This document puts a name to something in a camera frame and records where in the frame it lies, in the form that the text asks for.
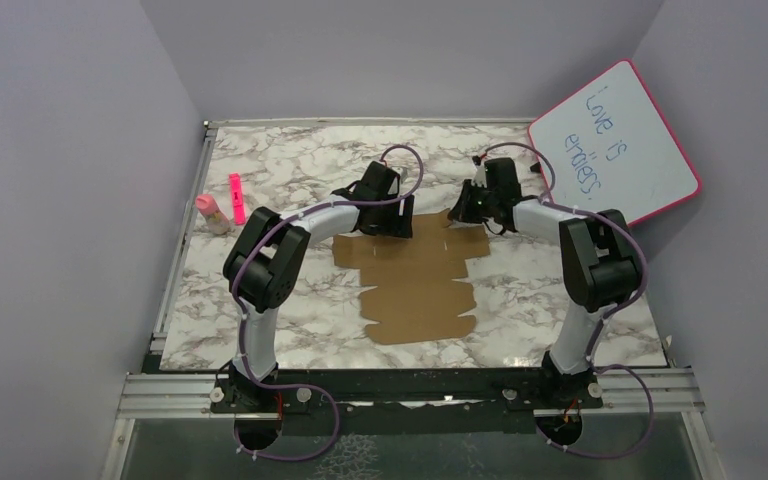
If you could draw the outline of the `brown cardboard box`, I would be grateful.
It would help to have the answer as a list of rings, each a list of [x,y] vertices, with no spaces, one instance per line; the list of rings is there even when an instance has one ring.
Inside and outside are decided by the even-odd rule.
[[[467,261],[490,254],[483,226],[455,227],[446,210],[416,215],[409,239],[333,238],[337,267],[359,271],[360,315],[380,345],[459,339],[476,327]]]

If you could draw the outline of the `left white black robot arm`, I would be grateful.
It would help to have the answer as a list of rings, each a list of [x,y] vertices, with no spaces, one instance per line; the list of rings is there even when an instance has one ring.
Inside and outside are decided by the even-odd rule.
[[[302,209],[255,209],[231,248],[222,274],[239,307],[233,368],[243,377],[236,396],[258,411],[273,401],[268,378],[277,368],[275,335],[280,306],[293,293],[308,248],[360,231],[370,236],[409,238],[417,181],[400,190],[401,175],[372,162],[360,180]]]

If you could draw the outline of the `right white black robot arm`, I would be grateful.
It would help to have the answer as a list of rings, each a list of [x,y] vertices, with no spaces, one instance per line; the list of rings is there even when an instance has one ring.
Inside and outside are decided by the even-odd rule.
[[[463,182],[449,219],[464,224],[493,221],[504,233],[542,238],[560,249],[570,303],[536,383],[539,398],[560,407],[592,374],[607,320],[640,292],[644,267],[639,250],[620,211],[586,212],[544,196],[524,195],[510,158],[476,156],[473,162],[475,176]]]

